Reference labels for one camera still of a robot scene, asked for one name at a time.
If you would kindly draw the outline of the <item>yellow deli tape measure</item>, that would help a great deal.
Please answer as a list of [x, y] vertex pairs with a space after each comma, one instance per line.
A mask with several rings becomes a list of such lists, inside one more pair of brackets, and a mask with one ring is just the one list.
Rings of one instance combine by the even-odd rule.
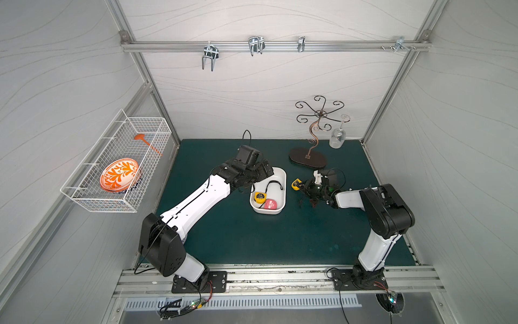
[[282, 185], [282, 183], [280, 183], [279, 181], [277, 180], [271, 180], [268, 182], [268, 184], [266, 185], [266, 188], [264, 189], [264, 191], [262, 192], [259, 192], [259, 191], [255, 191], [254, 192], [254, 201], [256, 203], [260, 203], [262, 205], [265, 204], [265, 202], [267, 202], [267, 193], [268, 193], [268, 188], [271, 184], [278, 184], [280, 189], [281, 190], [284, 190], [284, 187]]

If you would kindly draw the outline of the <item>white plastic storage box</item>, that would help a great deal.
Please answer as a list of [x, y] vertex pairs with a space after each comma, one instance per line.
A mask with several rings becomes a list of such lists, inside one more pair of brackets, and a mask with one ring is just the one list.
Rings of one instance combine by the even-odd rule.
[[[255, 213], [263, 214], [263, 215], [278, 215], [286, 206], [286, 192], [287, 192], [287, 174], [280, 167], [273, 167], [274, 175], [270, 178], [267, 178], [261, 182], [256, 182], [252, 185], [252, 189], [250, 190], [250, 199], [249, 203]], [[281, 190], [278, 184], [271, 184], [268, 188], [267, 199], [273, 199], [278, 204], [277, 210], [266, 210], [260, 209], [259, 206], [262, 205], [254, 201], [254, 192], [259, 191], [262, 192], [266, 188], [266, 185], [271, 180], [277, 180], [282, 183], [284, 190]]]

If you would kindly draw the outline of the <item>pink tape measure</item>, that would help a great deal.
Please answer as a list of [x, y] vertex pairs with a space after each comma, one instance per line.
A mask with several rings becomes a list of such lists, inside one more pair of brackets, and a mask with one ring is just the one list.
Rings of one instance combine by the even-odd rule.
[[263, 202], [262, 205], [259, 206], [259, 208], [260, 209], [266, 209], [266, 210], [277, 210], [278, 209], [278, 204], [273, 199], [267, 199], [266, 201]]

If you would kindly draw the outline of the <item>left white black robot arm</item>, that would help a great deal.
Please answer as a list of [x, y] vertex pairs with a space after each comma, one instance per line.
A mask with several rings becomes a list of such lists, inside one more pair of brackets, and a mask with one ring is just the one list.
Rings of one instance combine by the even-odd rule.
[[142, 222], [138, 252], [164, 277], [177, 275], [203, 286], [209, 268], [186, 252], [188, 232], [234, 190], [252, 186], [274, 174], [267, 159], [244, 165], [237, 159], [213, 168], [207, 180], [172, 209]]

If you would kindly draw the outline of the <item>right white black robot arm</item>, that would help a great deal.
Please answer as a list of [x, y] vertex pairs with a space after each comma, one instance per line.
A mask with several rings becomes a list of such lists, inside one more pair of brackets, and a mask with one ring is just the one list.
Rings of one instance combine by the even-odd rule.
[[391, 184], [342, 191], [309, 180], [296, 186], [312, 203], [324, 201], [334, 209], [361, 209], [370, 225], [367, 242], [352, 270], [357, 286], [380, 282], [387, 257], [397, 241], [415, 224], [415, 216]]

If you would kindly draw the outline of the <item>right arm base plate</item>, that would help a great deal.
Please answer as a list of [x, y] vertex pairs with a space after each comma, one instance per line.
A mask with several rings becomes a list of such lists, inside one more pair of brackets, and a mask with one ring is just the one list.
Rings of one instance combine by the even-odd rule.
[[361, 267], [352, 269], [330, 268], [326, 274], [333, 283], [334, 290], [387, 290], [389, 285], [384, 268], [377, 271], [364, 271]]

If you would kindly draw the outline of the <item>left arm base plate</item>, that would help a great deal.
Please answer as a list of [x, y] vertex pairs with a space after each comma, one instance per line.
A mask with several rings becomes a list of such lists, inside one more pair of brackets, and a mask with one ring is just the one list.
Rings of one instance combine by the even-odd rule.
[[205, 271], [195, 282], [175, 275], [171, 292], [173, 294], [224, 293], [227, 288], [226, 271]]

